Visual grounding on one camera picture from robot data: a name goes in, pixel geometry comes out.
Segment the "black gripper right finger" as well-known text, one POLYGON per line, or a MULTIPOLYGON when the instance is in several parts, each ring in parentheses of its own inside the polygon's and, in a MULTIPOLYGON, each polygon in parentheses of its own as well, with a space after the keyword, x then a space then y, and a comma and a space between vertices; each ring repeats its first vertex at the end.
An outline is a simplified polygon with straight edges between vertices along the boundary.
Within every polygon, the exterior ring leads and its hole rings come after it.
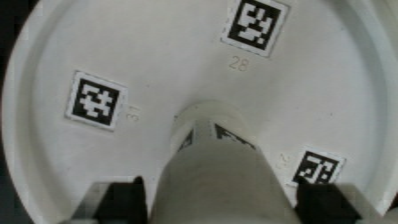
POLYGON ((348 184, 315 184, 299 179, 295 212, 302 224, 398 224, 398 208, 386 214, 348 184))

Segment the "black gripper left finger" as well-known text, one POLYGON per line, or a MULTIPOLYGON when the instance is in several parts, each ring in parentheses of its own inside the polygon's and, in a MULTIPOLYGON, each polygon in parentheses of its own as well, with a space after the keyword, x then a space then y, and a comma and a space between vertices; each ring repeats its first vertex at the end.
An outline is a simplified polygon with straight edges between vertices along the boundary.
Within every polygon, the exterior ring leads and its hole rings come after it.
POLYGON ((130 182, 93 184, 69 224, 148 224, 146 188, 141 176, 130 182))

